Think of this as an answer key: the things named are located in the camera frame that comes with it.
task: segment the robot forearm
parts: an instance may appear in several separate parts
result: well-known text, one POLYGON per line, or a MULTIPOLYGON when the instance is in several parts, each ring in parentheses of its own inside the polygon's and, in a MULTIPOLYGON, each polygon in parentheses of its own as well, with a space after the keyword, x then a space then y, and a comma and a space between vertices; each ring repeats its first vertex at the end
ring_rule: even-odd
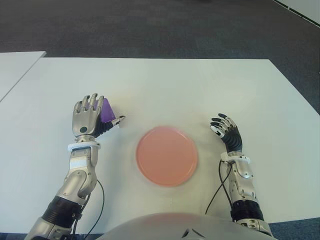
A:
POLYGON ((232 220, 242 226, 272 236, 268 223, 264 221, 256 196, 253 185, 254 174, 249 166, 250 159, 239 151, 232 151, 222 153, 221 160, 232 168, 228 178, 232 220))
POLYGON ((39 237, 59 240, 71 233, 74 221, 81 217, 86 196, 97 184, 95 166, 99 148, 100 144, 94 138, 82 138, 80 142, 68 146, 71 154, 64 184, 42 217, 38 218, 26 240, 39 237))

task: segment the gray floor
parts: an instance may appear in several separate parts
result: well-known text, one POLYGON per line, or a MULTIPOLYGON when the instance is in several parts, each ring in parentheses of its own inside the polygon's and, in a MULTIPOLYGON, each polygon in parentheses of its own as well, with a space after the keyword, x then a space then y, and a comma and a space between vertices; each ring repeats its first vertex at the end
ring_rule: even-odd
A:
POLYGON ((0 52, 38 50, 270 59, 320 113, 320 28, 273 0, 1 0, 0 52))

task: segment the pink disc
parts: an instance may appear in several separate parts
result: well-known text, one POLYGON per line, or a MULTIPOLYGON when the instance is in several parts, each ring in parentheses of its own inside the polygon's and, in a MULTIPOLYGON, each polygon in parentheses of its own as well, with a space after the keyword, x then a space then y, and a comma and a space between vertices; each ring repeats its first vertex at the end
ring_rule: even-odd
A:
POLYGON ((173 127, 158 126, 141 138, 136 163, 150 181, 173 187, 192 176, 198 154, 194 142, 184 133, 173 127))

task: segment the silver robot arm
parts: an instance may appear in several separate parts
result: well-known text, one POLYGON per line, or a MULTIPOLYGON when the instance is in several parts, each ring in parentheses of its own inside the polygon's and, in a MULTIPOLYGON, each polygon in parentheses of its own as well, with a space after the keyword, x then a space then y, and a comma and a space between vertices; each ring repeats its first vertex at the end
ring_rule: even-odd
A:
POLYGON ((227 173, 230 172, 228 181, 232 220, 272 236, 256 196, 250 159, 242 153, 242 139, 238 127, 226 115, 219 113, 219 117, 221 118, 212 118, 210 128, 222 139, 227 151, 221 154, 221 161, 228 166, 227 173))
POLYGON ((95 167, 98 162, 99 135, 119 124, 125 116, 110 122, 101 121, 104 96, 85 96, 75 104, 72 131, 76 143, 70 144, 69 171, 64 184, 56 193, 42 217, 39 217, 25 237, 26 240, 60 240, 72 231, 72 225, 81 218, 81 213, 97 184, 95 167))

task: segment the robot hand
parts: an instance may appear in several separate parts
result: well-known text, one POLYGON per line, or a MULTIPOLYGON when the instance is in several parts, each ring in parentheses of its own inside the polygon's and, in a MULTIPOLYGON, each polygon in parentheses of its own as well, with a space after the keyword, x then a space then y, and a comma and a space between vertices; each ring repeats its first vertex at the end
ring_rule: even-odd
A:
POLYGON ((90 96, 87 95, 82 101, 78 101, 75 104, 72 118, 72 131, 76 138, 80 136, 97 138, 125 119, 125 116, 120 116, 115 120, 102 122, 100 116, 104 104, 104 96, 100 96, 97 104, 95 104, 97 96, 98 94, 94 93, 90 102, 88 102, 90 96))
POLYGON ((228 116, 219 113, 221 118, 212 118, 211 130, 215 132, 224 142, 227 153, 241 152, 242 139, 235 122, 228 116))

